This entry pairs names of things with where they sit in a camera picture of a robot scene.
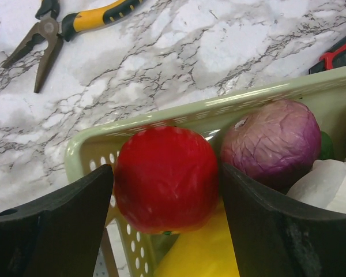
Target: pliers jaw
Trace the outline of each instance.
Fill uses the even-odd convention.
[[[12,55],[10,55],[2,65],[3,68],[11,67],[12,64],[31,52],[36,44],[40,44],[45,40],[48,42],[48,47],[40,60],[35,82],[35,93],[41,91],[46,77],[48,76],[63,46],[63,39],[59,35],[59,24],[55,19],[49,17],[36,23],[14,50]]]

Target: red and black tool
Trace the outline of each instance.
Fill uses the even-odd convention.
[[[322,55],[319,58],[319,62],[309,69],[309,74],[341,68],[342,66],[346,66],[346,37],[341,39]]]

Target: yellow and black handle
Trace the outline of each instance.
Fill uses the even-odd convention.
[[[94,10],[68,14],[62,21],[62,37],[68,42],[77,33],[102,27],[131,13],[143,0],[117,0]]]
[[[41,7],[37,11],[35,17],[40,20],[47,13],[51,13],[51,17],[56,19],[60,13],[59,0],[42,0]]]

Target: green vegetable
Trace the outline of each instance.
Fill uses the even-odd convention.
[[[333,141],[327,133],[321,131],[322,146],[318,160],[335,160]]]

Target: green object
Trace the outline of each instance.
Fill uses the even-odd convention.
[[[319,160],[335,160],[334,149],[333,149],[333,141],[328,136],[326,132],[321,131],[322,135],[322,145],[321,145],[321,153],[319,155]]]
[[[68,180],[74,182],[105,162],[114,166],[122,145],[129,137],[151,126],[176,125],[201,133],[219,154],[223,134],[234,122],[269,101],[284,98],[298,100],[313,112],[321,129],[333,134],[334,153],[338,160],[343,160],[345,136],[341,130],[346,126],[346,66],[263,87],[236,90],[224,96],[78,132],[66,148],[65,170]],[[158,262],[169,251],[177,236],[138,233],[121,216],[114,196],[107,224],[113,219],[118,224],[111,224],[111,227],[119,228],[131,277],[152,277]],[[115,244],[116,240],[112,238],[111,243]],[[108,237],[101,243],[101,248],[106,264],[117,272]]]

